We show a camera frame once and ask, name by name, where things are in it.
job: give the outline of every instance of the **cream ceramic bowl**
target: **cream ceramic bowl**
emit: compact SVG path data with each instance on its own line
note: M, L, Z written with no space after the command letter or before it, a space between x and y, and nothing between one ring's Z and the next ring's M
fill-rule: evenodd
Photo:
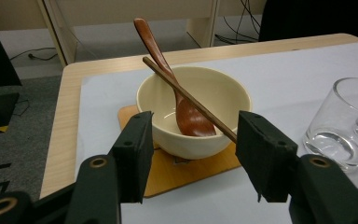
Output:
M240 110L252 109L247 90L226 74L205 67L173 68L182 87L221 119L234 133ZM138 110L154 113L153 140L168 153L197 160L225 149L230 140L216 128L217 135L194 137L182 135L176 123L173 89L158 75L148 77L136 95Z

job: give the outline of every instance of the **wooden trivet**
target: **wooden trivet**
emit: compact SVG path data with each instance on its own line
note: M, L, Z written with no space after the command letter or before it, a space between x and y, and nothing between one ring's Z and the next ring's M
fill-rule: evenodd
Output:
M129 105L118 110L120 127L123 129L130 118L138 113L136 105ZM231 143L220 153L201 160L186 161L168 154L155 146L145 197L150 198L172 189L204 178L221 174L240 165L235 156L235 144Z

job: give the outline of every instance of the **carpeted floor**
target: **carpeted floor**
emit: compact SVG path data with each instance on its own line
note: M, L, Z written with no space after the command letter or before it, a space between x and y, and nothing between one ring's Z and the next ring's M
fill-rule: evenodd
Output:
M0 133L0 192L25 191L38 200L61 76L24 79L20 99L5 133Z

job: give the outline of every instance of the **white tabletop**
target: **white tabletop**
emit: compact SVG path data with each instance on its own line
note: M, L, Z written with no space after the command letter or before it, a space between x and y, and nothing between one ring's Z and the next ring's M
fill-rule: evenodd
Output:
M257 55L191 65L214 68L250 92L253 112L298 143L330 91L342 77L358 77L358 43ZM106 154L120 134L117 112L134 105L148 69L83 79L76 169L86 158ZM349 178L358 187L358 171ZM123 223L290 223L288 203L256 201L242 169L176 189L144 204L122 204Z

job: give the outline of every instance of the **wooden chopstick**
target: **wooden chopstick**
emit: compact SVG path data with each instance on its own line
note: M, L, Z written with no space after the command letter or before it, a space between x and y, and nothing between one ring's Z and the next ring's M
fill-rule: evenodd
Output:
M196 98L194 98L188 91L182 88L179 84L173 81L164 71L162 71L158 65L151 61L148 57L143 58L144 63L149 66L157 75L159 75L165 82L167 82L174 90L179 92L185 97L199 112L205 116L211 123L213 123L222 133L231 139L232 142L237 144L237 135L232 132L225 123L218 119L211 111L209 111L203 104L201 104Z

